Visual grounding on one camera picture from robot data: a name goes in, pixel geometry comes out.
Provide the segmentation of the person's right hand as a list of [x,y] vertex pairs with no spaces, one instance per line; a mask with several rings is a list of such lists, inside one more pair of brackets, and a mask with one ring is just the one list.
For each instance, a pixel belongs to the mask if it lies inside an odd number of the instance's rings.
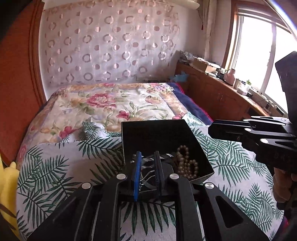
[[284,203],[290,199],[290,188],[293,182],[296,182],[296,174],[274,168],[273,195],[277,202]]

